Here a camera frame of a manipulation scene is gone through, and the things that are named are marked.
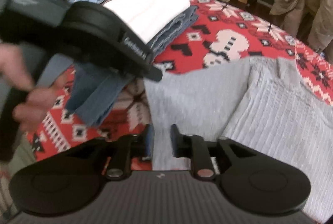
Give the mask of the person's left hand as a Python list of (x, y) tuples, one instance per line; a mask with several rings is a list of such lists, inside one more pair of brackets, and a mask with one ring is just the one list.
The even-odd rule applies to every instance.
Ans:
[(1, 44), (1, 74), (15, 88), (27, 92), (24, 103), (18, 104), (13, 118), (23, 132), (34, 131), (54, 106), (58, 90), (67, 83), (67, 74), (61, 74), (49, 88), (36, 88), (31, 75), (26, 70), (22, 52), (12, 44)]

